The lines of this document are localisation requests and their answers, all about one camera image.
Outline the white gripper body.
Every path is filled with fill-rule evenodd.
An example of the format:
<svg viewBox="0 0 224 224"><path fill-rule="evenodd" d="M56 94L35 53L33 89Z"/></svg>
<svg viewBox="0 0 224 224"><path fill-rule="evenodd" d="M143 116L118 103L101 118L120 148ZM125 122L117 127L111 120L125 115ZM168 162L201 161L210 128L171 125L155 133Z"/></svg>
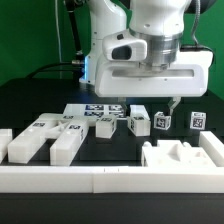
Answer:
<svg viewBox="0 0 224 224"><path fill-rule="evenodd" d="M179 52L166 70L152 71L101 57L95 92L100 97L199 97L207 90L212 59L210 51Z"/></svg>

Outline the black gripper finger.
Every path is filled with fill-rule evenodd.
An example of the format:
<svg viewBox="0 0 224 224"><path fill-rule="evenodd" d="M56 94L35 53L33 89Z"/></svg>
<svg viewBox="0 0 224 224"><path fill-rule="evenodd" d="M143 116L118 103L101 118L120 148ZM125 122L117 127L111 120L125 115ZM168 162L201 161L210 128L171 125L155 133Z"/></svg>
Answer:
<svg viewBox="0 0 224 224"><path fill-rule="evenodd" d="M123 108L124 115L126 115L127 114L126 98L125 97L118 97L118 102Z"/></svg>
<svg viewBox="0 0 224 224"><path fill-rule="evenodd" d="M168 103L168 108L169 108L169 115L172 115L174 112L174 109L178 106L180 103L181 98L180 97L173 97L169 103Z"/></svg>

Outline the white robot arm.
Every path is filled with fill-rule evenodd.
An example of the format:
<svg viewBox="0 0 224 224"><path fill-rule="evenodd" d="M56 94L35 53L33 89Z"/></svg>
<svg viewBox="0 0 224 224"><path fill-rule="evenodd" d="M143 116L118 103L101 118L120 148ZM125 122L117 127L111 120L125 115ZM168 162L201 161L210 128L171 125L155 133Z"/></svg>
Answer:
<svg viewBox="0 0 224 224"><path fill-rule="evenodd" d="M86 5L91 16L92 47L81 50L75 22L71 23L81 79L100 97L169 97L174 109L183 97L207 90L213 51L194 40L182 45L184 15L195 22L217 0L130 0L132 15L111 0L65 0L67 12Z"/></svg>

